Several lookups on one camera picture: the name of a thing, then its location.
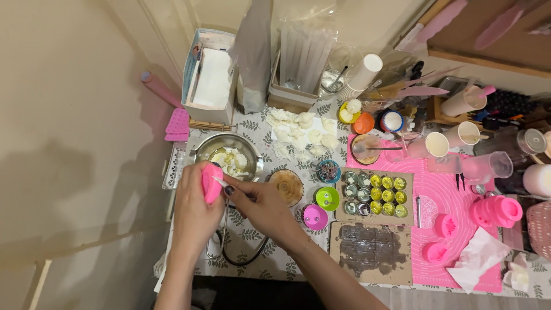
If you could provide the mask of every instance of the woman's right hand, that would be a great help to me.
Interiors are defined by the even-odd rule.
[[[224,174],[224,181],[230,184],[224,189],[226,196],[277,246],[287,252],[297,252],[308,242],[306,233],[272,184],[239,181],[227,174]]]

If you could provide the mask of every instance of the hand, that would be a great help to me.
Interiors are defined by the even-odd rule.
[[[308,241],[306,233],[272,184],[239,181],[226,174],[224,181],[230,184],[224,193],[235,207],[277,246],[293,252],[300,250],[302,242]]]
[[[185,166],[176,189],[172,249],[191,253],[196,260],[218,228],[225,206],[223,195],[211,205],[204,200],[201,171],[209,163],[202,161]]]

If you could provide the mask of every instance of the wooden stick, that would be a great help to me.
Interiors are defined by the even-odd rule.
[[[465,139],[487,139],[489,138],[489,136],[476,136],[476,135],[472,135],[472,136],[461,136],[461,139],[465,140]]]

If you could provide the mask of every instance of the pink basket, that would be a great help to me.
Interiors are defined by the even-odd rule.
[[[551,201],[541,202],[528,208],[526,219],[528,220],[528,235],[530,245],[540,256],[551,261]]]

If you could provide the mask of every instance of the yellow silicone cup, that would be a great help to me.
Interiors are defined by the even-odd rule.
[[[358,117],[360,117],[361,109],[360,109],[360,111],[358,111],[356,114],[354,114],[354,115],[352,116],[352,121],[351,121],[351,122],[345,122],[345,121],[341,118],[341,111],[342,111],[343,109],[346,109],[346,105],[347,105],[347,104],[348,104],[348,101],[345,102],[345,103],[343,103],[343,105],[341,105],[341,108],[339,109],[339,113],[338,113],[337,116],[339,117],[339,121],[341,121],[341,122],[343,122],[343,123],[345,123],[345,124],[353,124],[355,121],[358,120]]]

